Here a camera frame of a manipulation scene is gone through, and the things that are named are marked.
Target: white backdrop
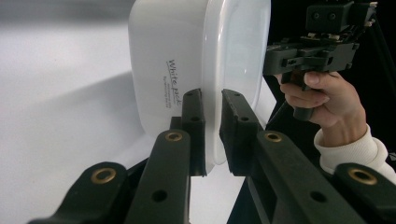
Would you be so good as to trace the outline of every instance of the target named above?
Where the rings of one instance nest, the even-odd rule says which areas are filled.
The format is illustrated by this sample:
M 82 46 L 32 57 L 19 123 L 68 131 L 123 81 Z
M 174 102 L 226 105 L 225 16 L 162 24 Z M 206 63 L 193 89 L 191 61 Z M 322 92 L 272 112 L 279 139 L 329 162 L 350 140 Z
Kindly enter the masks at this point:
M 131 74 L 133 1 L 0 1 L 0 223 L 52 215 L 98 162 L 129 168 L 149 155 Z M 274 103 L 262 85 L 262 120 Z M 194 177 L 191 223 L 225 223 L 242 181 L 226 163 Z

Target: white cuff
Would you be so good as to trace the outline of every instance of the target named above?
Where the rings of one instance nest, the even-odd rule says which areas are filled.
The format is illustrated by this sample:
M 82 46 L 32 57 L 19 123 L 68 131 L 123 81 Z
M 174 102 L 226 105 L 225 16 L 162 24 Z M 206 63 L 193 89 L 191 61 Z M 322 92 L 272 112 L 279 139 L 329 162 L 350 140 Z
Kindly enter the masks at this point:
M 320 166 L 327 173 L 333 174 L 337 165 L 346 162 L 355 162 L 379 170 L 388 156 L 385 146 L 371 135 L 367 125 L 366 134 L 356 142 L 341 147 L 322 147 L 319 145 L 323 139 L 320 129 L 315 135 L 314 144 L 321 154 Z

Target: white sleeve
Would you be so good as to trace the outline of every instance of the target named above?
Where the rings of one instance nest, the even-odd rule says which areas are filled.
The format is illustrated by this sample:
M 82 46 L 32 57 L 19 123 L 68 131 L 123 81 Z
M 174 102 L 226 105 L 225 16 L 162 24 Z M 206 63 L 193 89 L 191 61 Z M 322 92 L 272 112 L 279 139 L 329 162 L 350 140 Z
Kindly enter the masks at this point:
M 320 166 L 327 173 L 333 174 L 337 165 L 355 162 L 370 167 L 396 185 L 396 174 L 385 162 L 388 151 L 384 144 L 372 137 L 370 126 L 366 134 L 356 142 L 341 147 L 322 147 L 323 131 L 315 135 L 314 144 L 320 152 Z

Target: human hand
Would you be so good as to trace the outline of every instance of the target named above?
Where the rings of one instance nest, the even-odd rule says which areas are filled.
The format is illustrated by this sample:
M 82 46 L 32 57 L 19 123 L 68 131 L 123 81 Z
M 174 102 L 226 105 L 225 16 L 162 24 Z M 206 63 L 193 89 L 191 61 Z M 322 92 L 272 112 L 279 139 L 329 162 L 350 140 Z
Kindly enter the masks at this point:
M 314 108 L 309 121 L 322 128 L 323 146 L 342 146 L 365 134 L 366 117 L 359 95 L 340 74 L 308 72 L 304 83 L 314 90 L 302 91 L 292 83 L 281 84 L 280 89 L 289 105 Z

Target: white plastic container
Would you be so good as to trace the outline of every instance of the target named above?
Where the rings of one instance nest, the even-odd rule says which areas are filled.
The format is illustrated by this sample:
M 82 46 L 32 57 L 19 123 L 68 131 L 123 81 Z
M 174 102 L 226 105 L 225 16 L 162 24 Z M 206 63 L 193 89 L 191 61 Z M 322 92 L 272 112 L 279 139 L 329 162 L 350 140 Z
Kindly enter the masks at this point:
M 136 0 L 129 20 L 134 90 L 144 130 L 168 130 L 187 91 L 200 88 L 206 170 L 226 161 L 221 91 L 259 99 L 270 0 Z

